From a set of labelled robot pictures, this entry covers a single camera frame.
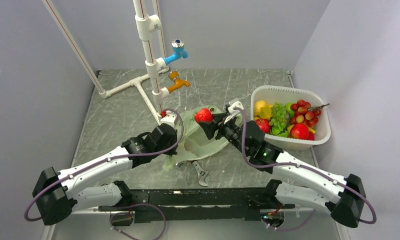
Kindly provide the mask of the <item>pale green plastic bag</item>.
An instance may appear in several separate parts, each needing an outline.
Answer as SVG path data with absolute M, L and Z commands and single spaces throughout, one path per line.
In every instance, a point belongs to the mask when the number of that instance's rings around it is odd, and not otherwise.
M 163 170 L 169 171 L 179 162 L 195 161 L 210 157 L 229 144 L 225 138 L 221 138 L 219 140 L 214 138 L 207 139 L 200 125 L 198 125 L 194 120 L 195 113 L 203 108 L 208 108 L 213 114 L 224 112 L 213 104 L 202 105 L 192 110 L 182 112 L 180 116 L 182 117 L 184 124 L 183 137 L 178 144 L 177 154 L 165 156 L 166 160 L 162 167 Z

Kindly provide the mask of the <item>yellow star fruit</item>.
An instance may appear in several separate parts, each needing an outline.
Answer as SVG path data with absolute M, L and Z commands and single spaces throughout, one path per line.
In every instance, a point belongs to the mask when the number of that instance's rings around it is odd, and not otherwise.
M 266 120 L 270 120 L 271 117 L 273 116 L 273 112 L 272 112 L 272 105 L 267 105 L 264 107 L 260 108 L 258 117 L 261 119 L 266 119 Z

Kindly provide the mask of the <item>green fake fruit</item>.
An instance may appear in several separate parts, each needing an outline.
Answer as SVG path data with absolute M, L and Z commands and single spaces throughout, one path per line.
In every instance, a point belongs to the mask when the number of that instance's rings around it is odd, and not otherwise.
M 287 127 L 288 122 L 288 113 L 284 105 L 279 102 L 275 102 L 271 108 L 272 117 L 270 119 L 271 127 L 278 127 L 280 130 L 283 130 Z

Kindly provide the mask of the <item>red grape bunch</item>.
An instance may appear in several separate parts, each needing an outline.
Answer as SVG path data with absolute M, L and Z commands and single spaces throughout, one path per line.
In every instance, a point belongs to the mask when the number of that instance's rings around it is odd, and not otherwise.
M 291 105 L 291 109 L 295 112 L 295 115 L 289 118 L 289 123 L 291 125 L 304 124 L 314 128 L 319 122 L 323 108 L 328 105 L 327 103 L 319 106 L 312 106 L 310 102 L 299 99 Z

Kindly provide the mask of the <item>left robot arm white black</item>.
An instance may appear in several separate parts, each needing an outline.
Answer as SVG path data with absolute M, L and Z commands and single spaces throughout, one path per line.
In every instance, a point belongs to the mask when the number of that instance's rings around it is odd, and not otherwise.
M 134 202 L 124 181 L 117 180 L 105 186 L 94 187 L 102 178 L 148 164 L 161 154 L 175 155 L 184 130 L 161 124 L 151 132 L 131 137 L 111 152 L 82 165 L 56 171 L 43 170 L 32 191 L 33 201 L 40 216 L 28 222 L 42 220 L 44 225 L 54 225 L 71 213 L 92 207 L 110 206 L 125 210 Z

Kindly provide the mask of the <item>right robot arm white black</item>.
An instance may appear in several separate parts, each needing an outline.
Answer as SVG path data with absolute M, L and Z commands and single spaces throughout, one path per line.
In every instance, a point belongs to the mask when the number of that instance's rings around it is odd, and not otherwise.
M 263 193 L 265 205 L 274 208 L 280 204 L 293 204 L 314 208 L 349 228 L 357 228 L 363 221 L 361 215 L 366 194 L 359 176 L 344 177 L 307 164 L 265 141 L 264 132 L 253 120 L 237 126 L 234 119 L 224 122 L 225 117 L 226 114 L 219 113 L 212 121 L 199 122 L 208 139 L 225 138 L 245 153 L 252 167 L 299 183 L 299 186 L 293 186 L 280 180 L 269 181 Z

